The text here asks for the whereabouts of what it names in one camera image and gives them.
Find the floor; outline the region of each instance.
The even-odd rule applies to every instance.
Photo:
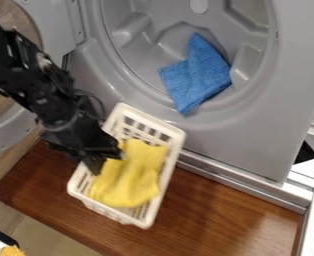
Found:
[[[27,256],[100,256],[99,253],[0,202],[0,231]]]

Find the wooden surface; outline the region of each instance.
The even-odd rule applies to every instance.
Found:
[[[155,225],[122,226],[66,193],[74,167],[39,143],[0,181],[0,201],[106,255],[292,255],[302,216],[177,169]]]

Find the gray washing machine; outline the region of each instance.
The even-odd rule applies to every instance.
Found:
[[[180,164],[283,182],[314,117],[314,0],[14,0],[76,86],[110,112],[125,102],[187,132]],[[231,65],[232,85],[189,116],[158,70],[187,58],[195,33]],[[0,152],[33,117],[0,117]]]

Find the washing machine drum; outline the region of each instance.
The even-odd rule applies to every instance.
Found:
[[[16,1],[57,62],[73,52],[76,86],[108,111],[125,102],[184,129],[194,156],[287,176],[314,117],[314,0]],[[188,57],[194,33],[231,65],[232,85],[184,116],[158,71]]]

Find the cable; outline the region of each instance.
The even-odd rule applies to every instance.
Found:
[[[101,112],[102,112],[101,114],[102,114],[103,117],[100,117],[100,116],[96,117],[96,116],[92,115],[91,113],[89,113],[88,111],[82,110],[81,108],[80,108],[80,110],[81,110],[82,113],[84,113],[85,115],[89,116],[92,119],[98,120],[98,121],[100,121],[102,123],[105,121],[106,110],[105,110],[104,104],[102,103],[102,101],[98,97],[96,97],[91,92],[86,92],[86,91],[83,91],[83,90],[80,90],[80,89],[75,89],[75,95],[76,96],[88,97],[88,98],[95,99],[96,102],[98,102],[98,104],[100,106],[100,109],[101,109]]]

